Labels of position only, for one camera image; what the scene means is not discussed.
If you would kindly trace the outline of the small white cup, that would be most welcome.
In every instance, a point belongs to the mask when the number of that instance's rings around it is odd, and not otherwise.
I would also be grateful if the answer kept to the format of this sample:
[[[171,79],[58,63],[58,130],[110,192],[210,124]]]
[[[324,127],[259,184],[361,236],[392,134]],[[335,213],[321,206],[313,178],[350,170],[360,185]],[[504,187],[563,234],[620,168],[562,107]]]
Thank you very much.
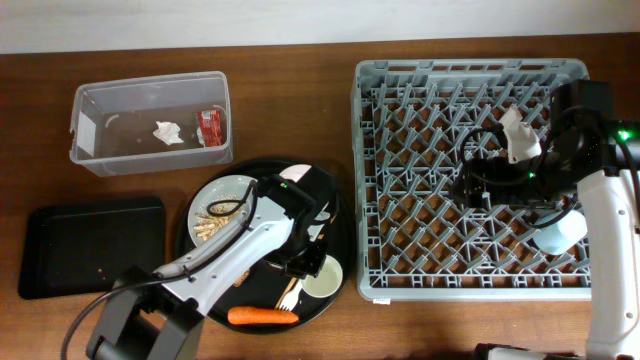
[[[342,281],[342,266],[336,258],[327,255],[319,273],[307,276],[302,281],[302,288],[311,297],[326,298],[337,292]]]

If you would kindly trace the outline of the pink shallow bowl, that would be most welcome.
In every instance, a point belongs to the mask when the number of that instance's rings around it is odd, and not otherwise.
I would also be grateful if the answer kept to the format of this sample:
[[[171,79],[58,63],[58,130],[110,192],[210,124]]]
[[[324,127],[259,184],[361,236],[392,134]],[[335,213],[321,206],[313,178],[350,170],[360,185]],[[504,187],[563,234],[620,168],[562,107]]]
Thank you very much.
[[[310,169],[309,164],[296,164],[282,170],[279,176],[284,180],[297,183]]]

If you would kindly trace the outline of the blue plastic cup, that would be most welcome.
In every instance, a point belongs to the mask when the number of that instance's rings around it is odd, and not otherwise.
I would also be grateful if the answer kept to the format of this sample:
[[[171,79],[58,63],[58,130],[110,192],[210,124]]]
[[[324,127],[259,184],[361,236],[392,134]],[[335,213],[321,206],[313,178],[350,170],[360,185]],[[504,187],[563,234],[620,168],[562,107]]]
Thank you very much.
[[[571,210],[555,224],[540,229],[533,237],[534,244],[551,255],[567,252],[587,235],[585,216]]]

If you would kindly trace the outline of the red snack wrapper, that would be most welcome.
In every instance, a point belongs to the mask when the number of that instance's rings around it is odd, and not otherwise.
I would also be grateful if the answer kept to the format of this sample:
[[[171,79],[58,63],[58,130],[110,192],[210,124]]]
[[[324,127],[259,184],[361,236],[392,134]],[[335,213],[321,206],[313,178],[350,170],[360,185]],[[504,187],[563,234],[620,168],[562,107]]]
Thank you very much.
[[[196,134],[204,147],[217,147],[224,143],[221,126],[221,111],[217,108],[196,113],[198,128]]]

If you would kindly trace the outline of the white tissue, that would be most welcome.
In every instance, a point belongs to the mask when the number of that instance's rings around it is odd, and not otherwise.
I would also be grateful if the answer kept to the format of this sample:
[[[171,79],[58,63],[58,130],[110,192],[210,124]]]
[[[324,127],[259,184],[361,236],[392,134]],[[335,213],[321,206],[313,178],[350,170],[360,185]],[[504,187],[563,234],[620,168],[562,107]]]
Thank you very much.
[[[157,129],[153,131],[153,135],[167,146],[174,144],[182,144],[180,138],[180,127],[173,122],[156,122]]]

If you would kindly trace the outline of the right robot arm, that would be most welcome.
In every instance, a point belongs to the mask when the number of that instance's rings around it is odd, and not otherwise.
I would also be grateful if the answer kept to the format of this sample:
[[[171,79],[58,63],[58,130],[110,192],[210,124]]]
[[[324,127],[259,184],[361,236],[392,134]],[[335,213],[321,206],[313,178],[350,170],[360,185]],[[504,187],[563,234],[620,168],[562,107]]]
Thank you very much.
[[[511,108],[488,129],[507,152],[462,158],[450,190],[470,208],[535,208],[565,194],[582,206],[591,259],[589,359],[639,356],[639,125],[616,118],[606,82],[574,80],[550,94],[544,140]]]

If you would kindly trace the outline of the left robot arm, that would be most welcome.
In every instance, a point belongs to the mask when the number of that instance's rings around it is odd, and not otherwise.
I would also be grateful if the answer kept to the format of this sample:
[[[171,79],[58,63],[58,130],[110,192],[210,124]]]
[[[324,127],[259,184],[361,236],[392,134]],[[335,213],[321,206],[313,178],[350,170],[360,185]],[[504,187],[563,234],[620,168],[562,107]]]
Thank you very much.
[[[255,263],[285,274],[317,275],[327,247],[319,240],[340,197],[334,177],[313,165],[287,178],[251,180],[230,222],[203,245],[147,275],[137,268],[86,307],[104,307],[86,346],[90,359],[193,359],[218,299]]]

